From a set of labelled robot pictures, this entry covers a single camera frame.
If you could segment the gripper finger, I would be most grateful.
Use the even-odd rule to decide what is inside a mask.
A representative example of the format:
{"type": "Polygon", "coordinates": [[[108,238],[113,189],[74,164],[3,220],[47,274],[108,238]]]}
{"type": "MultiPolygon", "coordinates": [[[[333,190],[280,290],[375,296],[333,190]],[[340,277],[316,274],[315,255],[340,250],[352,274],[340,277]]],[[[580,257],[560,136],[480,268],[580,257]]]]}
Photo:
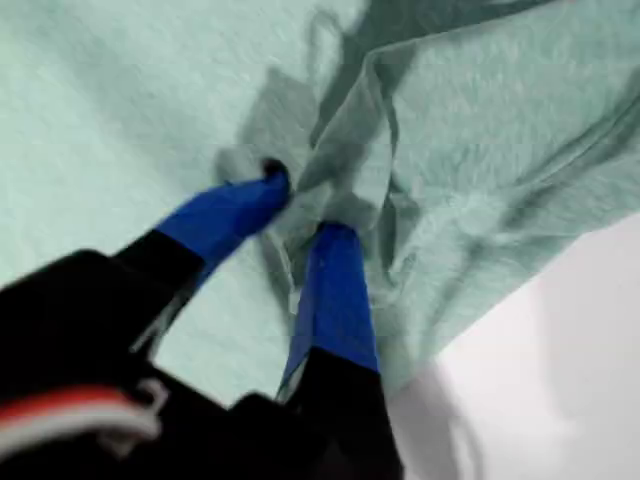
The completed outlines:
{"type": "Polygon", "coordinates": [[[248,238],[287,206],[287,167],[267,159],[258,179],[196,194],[117,253],[119,286],[130,296],[191,296],[248,238]]]}
{"type": "Polygon", "coordinates": [[[345,225],[314,235],[279,397],[345,428],[390,428],[362,248],[345,225]]]}

